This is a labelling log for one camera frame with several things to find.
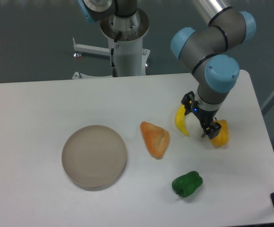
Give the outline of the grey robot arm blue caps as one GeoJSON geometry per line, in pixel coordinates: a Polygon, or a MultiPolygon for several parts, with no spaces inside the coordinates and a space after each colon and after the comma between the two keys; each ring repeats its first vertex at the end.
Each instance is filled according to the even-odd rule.
{"type": "MultiPolygon", "coordinates": [[[[185,114],[199,120],[203,135],[215,138],[221,131],[214,116],[240,74],[238,63],[225,52],[252,38],[253,16],[237,12],[225,0],[195,0],[193,5],[207,23],[203,32],[185,27],[171,40],[171,51],[198,82],[196,92],[182,99],[185,114]]],[[[99,22],[108,39],[113,77],[140,76],[145,71],[143,38],[149,29],[147,14],[135,0],[80,0],[85,20],[99,22]]]]}

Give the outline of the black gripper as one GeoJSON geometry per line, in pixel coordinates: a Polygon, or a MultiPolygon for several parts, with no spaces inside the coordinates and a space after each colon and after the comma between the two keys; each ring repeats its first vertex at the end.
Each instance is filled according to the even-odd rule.
{"type": "Polygon", "coordinates": [[[200,108],[199,102],[195,101],[195,94],[190,91],[184,95],[181,100],[181,104],[184,106],[184,115],[193,113],[200,121],[200,125],[203,128],[202,138],[207,136],[209,139],[213,139],[219,135],[222,126],[218,122],[214,122],[213,118],[217,113],[217,109],[213,111],[207,111],[200,108]]]}

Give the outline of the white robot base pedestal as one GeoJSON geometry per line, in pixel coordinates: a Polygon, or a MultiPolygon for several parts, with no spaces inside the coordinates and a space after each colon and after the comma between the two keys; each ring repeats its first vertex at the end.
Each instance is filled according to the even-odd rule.
{"type": "Polygon", "coordinates": [[[140,8],[130,17],[112,15],[100,21],[108,48],[77,44],[76,55],[84,53],[108,56],[111,77],[145,76],[150,50],[143,47],[143,38],[149,29],[147,14],[140,8]]]}

